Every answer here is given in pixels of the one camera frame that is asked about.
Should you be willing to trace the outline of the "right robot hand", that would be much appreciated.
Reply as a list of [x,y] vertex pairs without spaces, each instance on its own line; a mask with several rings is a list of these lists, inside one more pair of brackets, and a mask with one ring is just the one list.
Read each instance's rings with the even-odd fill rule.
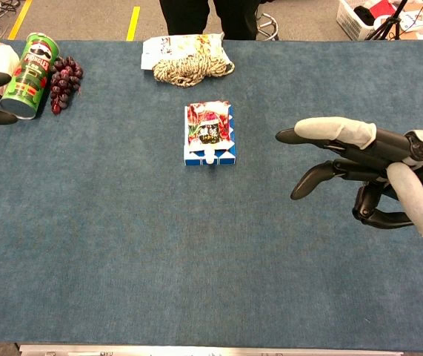
[[290,195],[293,200],[336,177],[359,181],[352,210],[357,220],[379,229],[413,225],[423,237],[423,130],[400,134],[340,116],[313,117],[279,131],[276,139],[340,156],[307,171]]

